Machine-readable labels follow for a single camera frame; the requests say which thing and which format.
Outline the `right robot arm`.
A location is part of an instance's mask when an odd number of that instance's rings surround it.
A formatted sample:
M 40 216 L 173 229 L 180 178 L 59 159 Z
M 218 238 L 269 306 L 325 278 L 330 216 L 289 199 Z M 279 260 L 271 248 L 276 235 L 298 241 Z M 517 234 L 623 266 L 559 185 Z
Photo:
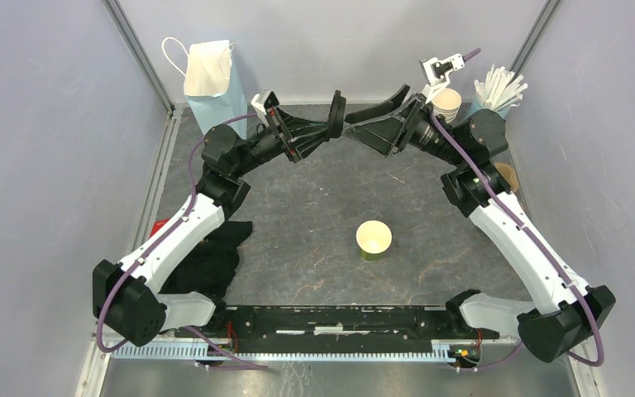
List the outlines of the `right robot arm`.
M 466 337 L 476 328 L 516 337 L 538 360 L 573 356 L 592 340 L 604 362 L 600 329 L 616 298 L 604 286 L 592 286 L 555 252 L 533 225 L 494 157 L 507 150 L 504 119 L 482 109 L 452 126 L 435 113 L 422 94 L 403 86 L 374 107 L 348 113 L 345 134 L 388 156 L 414 146 L 452 166 L 441 177 L 448 201 L 498 248 L 526 287 L 526 302 L 498 299 L 470 289 L 451 299 L 446 330 Z

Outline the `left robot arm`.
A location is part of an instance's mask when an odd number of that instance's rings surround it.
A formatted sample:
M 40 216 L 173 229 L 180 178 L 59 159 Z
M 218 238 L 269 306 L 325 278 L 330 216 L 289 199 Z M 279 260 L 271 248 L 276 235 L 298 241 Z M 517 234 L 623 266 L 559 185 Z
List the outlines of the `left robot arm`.
M 242 139 L 232 120 L 211 127 L 193 148 L 201 153 L 203 174 L 190 180 L 190 194 L 177 213 L 118 262 L 103 260 L 95 266 L 93 313 L 100 351 L 114 352 L 124 342 L 142 347 L 169 329 L 196 326 L 207 337 L 225 330 L 227 316 L 213 299 L 197 291 L 164 294 L 166 280 L 242 205 L 250 190 L 242 176 L 281 155 L 298 163 L 341 135 L 346 99 L 339 91 L 333 94 L 325 122 L 285 112 L 272 91 L 258 93 L 251 106 L 263 130 Z M 122 342 L 106 346 L 105 328 L 116 332 Z

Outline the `green paper coffee cup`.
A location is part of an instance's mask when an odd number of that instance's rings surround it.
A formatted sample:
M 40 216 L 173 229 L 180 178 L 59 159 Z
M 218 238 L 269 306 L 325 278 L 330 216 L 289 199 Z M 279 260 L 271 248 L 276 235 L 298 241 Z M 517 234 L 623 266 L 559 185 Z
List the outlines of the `green paper coffee cup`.
M 365 261 L 377 261 L 389 249 L 392 241 L 390 228 L 378 220 L 363 222 L 356 231 L 360 257 Z

